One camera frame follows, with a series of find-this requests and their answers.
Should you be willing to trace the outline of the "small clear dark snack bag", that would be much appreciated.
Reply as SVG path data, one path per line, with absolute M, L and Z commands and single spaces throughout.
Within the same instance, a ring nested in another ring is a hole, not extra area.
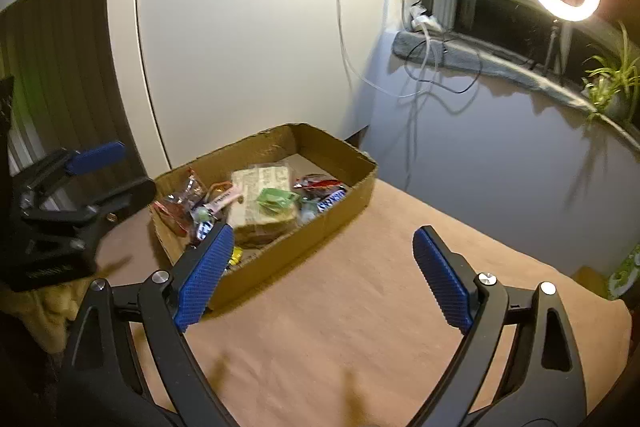
M 187 236 L 192 225 L 191 211 L 203 200 L 206 188 L 198 174 L 189 168 L 180 190 L 154 200 L 152 208 L 178 236 Z

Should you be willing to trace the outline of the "small light green packet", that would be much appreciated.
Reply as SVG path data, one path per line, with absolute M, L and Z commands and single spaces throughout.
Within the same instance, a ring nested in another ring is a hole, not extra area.
M 274 213 L 288 211 L 296 205 L 299 196 L 292 191 L 277 187 L 265 187 L 256 198 L 257 204 Z

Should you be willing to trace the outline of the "Snickers bar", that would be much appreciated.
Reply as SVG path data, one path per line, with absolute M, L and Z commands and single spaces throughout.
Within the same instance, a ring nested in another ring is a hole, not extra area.
M 331 194 L 324 196 L 322 199 L 319 199 L 317 202 L 317 210 L 318 213 L 324 213 L 335 206 L 338 202 L 341 202 L 348 191 L 344 187 L 337 188 Z

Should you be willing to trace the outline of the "clear red-ended prune packet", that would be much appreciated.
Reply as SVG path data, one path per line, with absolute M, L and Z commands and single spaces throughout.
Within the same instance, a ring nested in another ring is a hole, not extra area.
M 301 176 L 292 185 L 294 192 L 307 198 L 321 198 L 343 188 L 344 184 L 332 176 L 323 173 L 311 173 Z

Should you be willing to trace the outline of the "green tissue box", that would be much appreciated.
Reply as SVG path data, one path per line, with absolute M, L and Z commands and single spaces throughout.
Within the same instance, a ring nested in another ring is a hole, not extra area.
M 622 298 L 639 278 L 640 245 L 634 246 L 627 257 L 606 279 L 606 297 L 608 300 Z

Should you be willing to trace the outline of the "clear wrapped cracker pack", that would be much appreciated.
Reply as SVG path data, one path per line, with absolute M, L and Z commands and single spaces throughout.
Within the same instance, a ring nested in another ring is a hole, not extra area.
M 242 248 L 262 248 L 296 228 L 299 196 L 292 189 L 288 165 L 262 164 L 236 170 L 233 187 L 241 196 L 232 202 L 228 225 Z

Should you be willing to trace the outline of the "brown cardboard box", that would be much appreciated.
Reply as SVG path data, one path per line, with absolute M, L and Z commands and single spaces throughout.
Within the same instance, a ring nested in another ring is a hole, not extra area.
M 281 124 L 171 169 L 155 179 L 157 197 L 179 190 L 193 172 L 206 185 L 228 181 L 232 172 L 284 164 L 299 178 L 305 170 L 335 176 L 347 195 L 306 225 L 294 222 L 262 234 L 234 230 L 243 249 L 240 263 L 224 273 L 208 307 L 219 311 L 247 298 L 348 225 L 369 205 L 378 164 L 349 143 L 310 124 Z

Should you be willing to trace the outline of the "potted spider plant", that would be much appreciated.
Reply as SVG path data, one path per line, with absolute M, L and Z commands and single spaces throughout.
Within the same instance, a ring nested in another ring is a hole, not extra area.
M 619 124 L 632 124 L 639 109 L 639 48 L 621 20 L 618 29 L 620 45 L 615 52 L 592 46 L 596 53 L 584 61 L 582 83 L 594 107 L 590 119 L 606 116 Z

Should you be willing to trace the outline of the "white power strip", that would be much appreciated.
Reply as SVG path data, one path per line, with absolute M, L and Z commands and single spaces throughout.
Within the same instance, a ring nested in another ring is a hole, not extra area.
M 428 12 L 422 4 L 413 5 L 409 9 L 409 14 L 411 16 L 411 28 L 413 30 L 423 30 L 426 28 L 439 34 L 444 32 L 442 24 L 439 23 L 437 18 Z

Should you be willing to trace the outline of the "grey windowsill cloth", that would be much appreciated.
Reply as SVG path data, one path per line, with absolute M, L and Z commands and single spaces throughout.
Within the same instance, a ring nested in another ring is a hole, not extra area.
M 393 54 L 408 64 L 421 65 L 424 60 L 425 39 L 417 32 L 398 31 L 392 42 Z M 483 50 L 476 42 L 454 36 L 431 37 L 430 55 L 427 65 L 451 72 L 501 78 L 529 91 L 542 93 L 553 101 L 577 110 L 586 117 L 594 113 L 594 107 L 581 94 L 562 87 L 558 82 L 541 76 L 523 65 L 514 64 L 505 58 Z M 608 126 L 621 140 L 627 142 L 639 155 L 639 131 L 630 124 L 619 124 L 606 116 L 593 118 Z

